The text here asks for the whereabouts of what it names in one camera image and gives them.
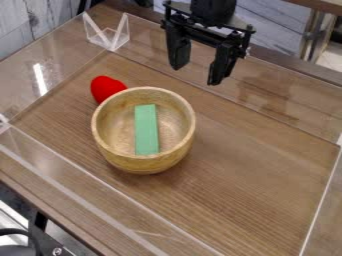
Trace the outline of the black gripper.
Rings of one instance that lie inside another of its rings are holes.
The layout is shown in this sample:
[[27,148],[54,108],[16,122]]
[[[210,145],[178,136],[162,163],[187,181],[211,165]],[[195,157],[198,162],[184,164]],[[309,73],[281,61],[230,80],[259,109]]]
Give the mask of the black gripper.
[[174,70],[190,62],[191,41],[217,48],[207,84],[219,85],[230,76],[238,58],[249,51],[255,27],[235,15],[237,0],[164,0],[168,62]]

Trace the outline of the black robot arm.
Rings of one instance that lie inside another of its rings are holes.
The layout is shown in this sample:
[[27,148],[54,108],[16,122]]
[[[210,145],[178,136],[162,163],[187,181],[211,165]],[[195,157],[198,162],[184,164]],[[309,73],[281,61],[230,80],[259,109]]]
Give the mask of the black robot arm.
[[174,70],[190,62],[191,41],[215,52],[210,64],[207,84],[219,85],[231,75],[239,58],[249,52],[250,40],[257,32],[251,24],[235,16],[237,0],[191,0],[188,3],[166,0],[164,19],[168,62]]

